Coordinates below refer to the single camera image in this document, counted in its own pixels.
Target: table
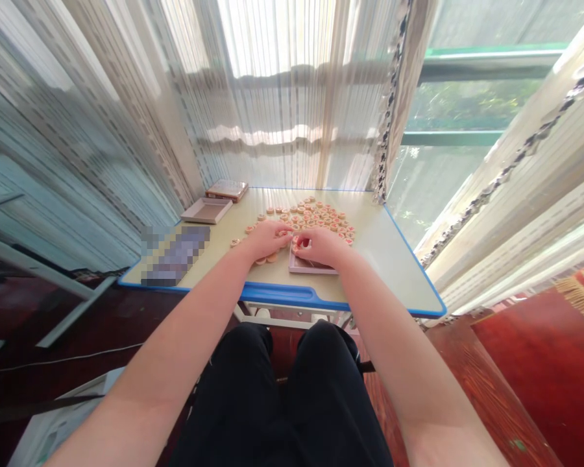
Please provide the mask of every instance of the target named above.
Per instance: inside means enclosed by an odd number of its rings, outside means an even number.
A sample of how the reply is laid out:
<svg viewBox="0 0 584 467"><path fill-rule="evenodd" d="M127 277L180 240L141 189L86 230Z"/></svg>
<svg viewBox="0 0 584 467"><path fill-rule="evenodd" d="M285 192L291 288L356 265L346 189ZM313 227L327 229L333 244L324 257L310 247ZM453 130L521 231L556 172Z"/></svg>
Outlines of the table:
<svg viewBox="0 0 584 467"><path fill-rule="evenodd" d="M232 239L245 237L245 227L256 222L258 214L266 214L266 207L290 208L309 196L315 196L316 200L331 204L338 211L346 212L347 219L357 230L352 248L368 260L414 317L436 319L445 315L445 305L413 255L396 222L384 206L372 204L372 193L366 191L251 187L240 202L231 207L221 222L211 227L210 244L177 286L141 285L141 275L146 271L147 265L158 261L168 247L171 235L162 241L151 255L141 258L118 283L126 287L188 292L229 250ZM278 215L269 218L278 219ZM178 232L183 226L191 225L202 224L180 222L174 232ZM344 322L350 308L338 276L291 274L287 269L287 255L288 251L282 250L276 263L252 267L240 300L246 302L249 307L320 313L332 315L334 322L340 324ZM248 317L238 309L234 313L240 321L295 328L311 326L311 323L291 320Z"/></svg>

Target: white curtain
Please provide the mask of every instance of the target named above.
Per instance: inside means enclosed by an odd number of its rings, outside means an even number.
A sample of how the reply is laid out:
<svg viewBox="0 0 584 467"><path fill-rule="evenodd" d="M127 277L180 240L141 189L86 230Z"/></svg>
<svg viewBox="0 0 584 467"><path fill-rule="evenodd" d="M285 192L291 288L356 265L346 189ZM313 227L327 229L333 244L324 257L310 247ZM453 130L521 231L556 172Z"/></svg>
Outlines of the white curtain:
<svg viewBox="0 0 584 467"><path fill-rule="evenodd" d="M0 0L0 236L112 270L218 178L366 189L399 6Z"/></svg>
<svg viewBox="0 0 584 467"><path fill-rule="evenodd" d="M555 115L584 76L584 27L485 161L416 249L423 257L443 232ZM584 255L584 93L501 185L490 203L430 263L428 275L450 313L488 306L581 261Z"/></svg>

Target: hand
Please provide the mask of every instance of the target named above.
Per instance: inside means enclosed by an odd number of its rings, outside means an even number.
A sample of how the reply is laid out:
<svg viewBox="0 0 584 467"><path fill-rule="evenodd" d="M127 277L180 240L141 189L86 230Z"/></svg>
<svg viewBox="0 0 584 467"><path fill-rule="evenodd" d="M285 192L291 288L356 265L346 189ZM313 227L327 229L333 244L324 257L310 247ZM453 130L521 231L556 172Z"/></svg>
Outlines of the hand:
<svg viewBox="0 0 584 467"><path fill-rule="evenodd" d="M240 242L235 250L246 252L249 259L257 261L275 253L279 248L283 248L292 240L292 235L278 237L279 232L291 232L292 227L283 222L263 221L259 222L255 230Z"/></svg>
<svg viewBox="0 0 584 467"><path fill-rule="evenodd" d="M298 235L298 245L309 248L299 248L296 255L309 261L317 261L323 265L339 269L346 258L354 255L352 249L335 232L325 228L312 228L301 231Z"/></svg>

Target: forearm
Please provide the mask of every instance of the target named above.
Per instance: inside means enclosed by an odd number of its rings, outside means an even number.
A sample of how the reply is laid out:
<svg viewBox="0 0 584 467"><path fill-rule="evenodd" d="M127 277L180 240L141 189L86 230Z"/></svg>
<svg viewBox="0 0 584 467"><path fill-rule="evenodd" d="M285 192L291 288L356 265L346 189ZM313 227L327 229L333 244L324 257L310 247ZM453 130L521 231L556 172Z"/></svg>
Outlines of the forearm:
<svg viewBox="0 0 584 467"><path fill-rule="evenodd" d="M252 262L239 248L229 251L147 339L48 465L155 465L225 330Z"/></svg>
<svg viewBox="0 0 584 467"><path fill-rule="evenodd" d="M414 445L460 431L481 442L483 457L503 462L465 393L407 309L364 259L354 254L346 261L339 268L344 291L393 401L409 455L429 451Z"/></svg>

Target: black pants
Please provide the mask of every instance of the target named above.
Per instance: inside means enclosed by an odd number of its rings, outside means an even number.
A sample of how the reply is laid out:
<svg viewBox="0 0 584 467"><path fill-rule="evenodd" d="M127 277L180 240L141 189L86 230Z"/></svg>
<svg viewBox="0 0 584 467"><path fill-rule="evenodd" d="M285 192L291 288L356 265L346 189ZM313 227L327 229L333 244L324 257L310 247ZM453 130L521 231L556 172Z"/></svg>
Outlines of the black pants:
<svg viewBox="0 0 584 467"><path fill-rule="evenodd" d="M179 466L392 466L357 346L320 321L298 344L281 397L265 326L242 323L206 365L171 460Z"/></svg>

